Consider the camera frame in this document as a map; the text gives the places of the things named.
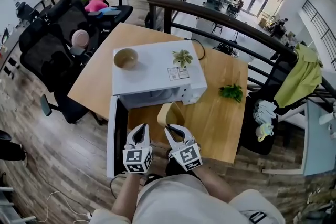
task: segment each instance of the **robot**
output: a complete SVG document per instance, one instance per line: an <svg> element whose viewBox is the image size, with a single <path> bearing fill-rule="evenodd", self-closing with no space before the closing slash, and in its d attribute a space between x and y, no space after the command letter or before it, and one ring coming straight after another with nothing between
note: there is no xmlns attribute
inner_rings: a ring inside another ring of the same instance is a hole
<svg viewBox="0 0 336 224"><path fill-rule="evenodd" d="M175 158L185 171L190 171L201 166L202 158L200 149L191 132L179 125L171 124L164 128L172 150L169 158ZM177 142L172 132L183 139ZM153 161L153 148L150 146L148 124L140 124L127 136L125 149L123 150L123 163L129 173L146 173Z"/></svg>
<svg viewBox="0 0 336 224"><path fill-rule="evenodd" d="M140 124L127 136L122 151L123 163L129 173L146 173L153 161L148 124Z"/></svg>
<svg viewBox="0 0 336 224"><path fill-rule="evenodd" d="M164 128L164 132L172 148L169 158L174 157L185 171L190 171L203 164L199 153L200 148L196 143L195 137L186 127L170 124ZM180 136L183 141L177 142L172 132Z"/></svg>

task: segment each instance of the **bowl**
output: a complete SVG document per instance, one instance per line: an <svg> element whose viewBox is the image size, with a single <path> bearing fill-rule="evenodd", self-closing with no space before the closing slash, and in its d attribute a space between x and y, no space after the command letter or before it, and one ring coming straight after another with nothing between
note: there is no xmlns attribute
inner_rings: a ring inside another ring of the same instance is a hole
<svg viewBox="0 0 336 224"><path fill-rule="evenodd" d="M138 62L138 53L133 49L122 49L115 54L113 61L119 68L131 69Z"/></svg>

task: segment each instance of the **white microwave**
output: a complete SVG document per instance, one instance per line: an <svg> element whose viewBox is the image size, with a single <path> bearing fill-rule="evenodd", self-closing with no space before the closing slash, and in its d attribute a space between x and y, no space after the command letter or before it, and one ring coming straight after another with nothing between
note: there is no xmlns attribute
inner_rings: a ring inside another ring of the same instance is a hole
<svg viewBox="0 0 336 224"><path fill-rule="evenodd" d="M127 139L128 110L143 106L182 101L196 103L207 89L206 80L190 40L130 47L138 53L138 63L125 70L113 64L110 103L107 177L122 172L122 150ZM124 48L115 49L114 55ZM187 50L191 64L174 65L173 51Z"/></svg>

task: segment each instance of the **yellow cloth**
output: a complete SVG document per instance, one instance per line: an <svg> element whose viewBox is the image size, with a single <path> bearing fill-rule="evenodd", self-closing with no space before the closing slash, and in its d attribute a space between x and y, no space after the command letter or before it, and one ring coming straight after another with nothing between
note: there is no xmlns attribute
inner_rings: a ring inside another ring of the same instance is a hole
<svg viewBox="0 0 336 224"><path fill-rule="evenodd" d="M316 53L302 44L297 44L296 52L298 62L274 97L280 108L310 95L322 83L321 68Z"/></svg>

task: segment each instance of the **microwave label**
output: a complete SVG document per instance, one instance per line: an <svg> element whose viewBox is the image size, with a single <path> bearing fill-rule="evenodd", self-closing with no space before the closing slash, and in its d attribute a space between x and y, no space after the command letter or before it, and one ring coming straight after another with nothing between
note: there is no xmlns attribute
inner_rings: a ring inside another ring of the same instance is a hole
<svg viewBox="0 0 336 224"><path fill-rule="evenodd" d="M170 80L177 80L177 79L186 79L189 78L188 69L186 67L173 67L168 68L168 74Z"/></svg>

